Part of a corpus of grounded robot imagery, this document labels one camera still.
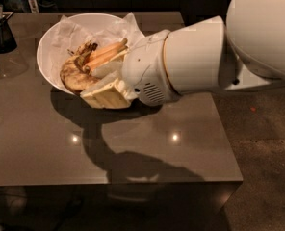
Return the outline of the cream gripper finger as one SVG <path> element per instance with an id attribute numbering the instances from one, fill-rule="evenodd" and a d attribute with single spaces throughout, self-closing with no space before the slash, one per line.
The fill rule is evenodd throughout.
<path id="1" fill-rule="evenodd" d="M 116 78 L 103 86 L 87 88 L 80 97 L 95 109 L 124 109 L 131 105 L 137 95 L 123 80 Z"/>
<path id="2" fill-rule="evenodd" d="M 93 70 L 91 72 L 91 76 L 102 79 L 114 71 L 121 70 L 126 54 L 126 50 L 116 54 L 110 60 L 106 61 L 104 64 L 98 66 L 95 70 Z"/>

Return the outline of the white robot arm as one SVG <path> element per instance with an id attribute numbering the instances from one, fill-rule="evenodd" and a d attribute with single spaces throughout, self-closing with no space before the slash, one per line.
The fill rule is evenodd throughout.
<path id="1" fill-rule="evenodd" d="M 232 0 L 218 16 L 141 39 L 120 71 L 99 67 L 103 80 L 81 96 L 97 109 L 148 106 L 197 92 L 285 90 L 285 0 Z"/>

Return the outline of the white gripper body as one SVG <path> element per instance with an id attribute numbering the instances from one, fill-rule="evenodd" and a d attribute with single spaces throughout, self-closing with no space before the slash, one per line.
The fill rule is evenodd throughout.
<path id="1" fill-rule="evenodd" d="M 180 99 L 168 80 L 164 65 L 164 46 L 169 30 L 147 36 L 126 54 L 122 78 L 139 100 L 148 106 L 158 106 Z"/>

